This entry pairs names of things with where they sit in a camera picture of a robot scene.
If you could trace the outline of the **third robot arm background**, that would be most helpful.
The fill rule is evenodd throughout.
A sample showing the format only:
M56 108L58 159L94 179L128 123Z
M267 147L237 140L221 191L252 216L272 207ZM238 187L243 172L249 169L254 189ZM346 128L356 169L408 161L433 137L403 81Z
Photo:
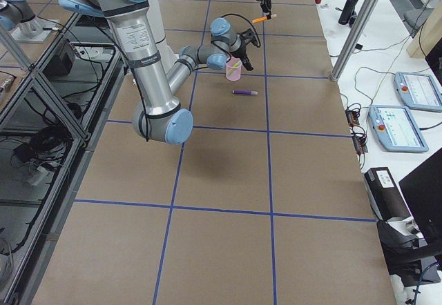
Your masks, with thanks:
M59 20L40 19L27 0L1 0L1 25L19 43L43 43Z

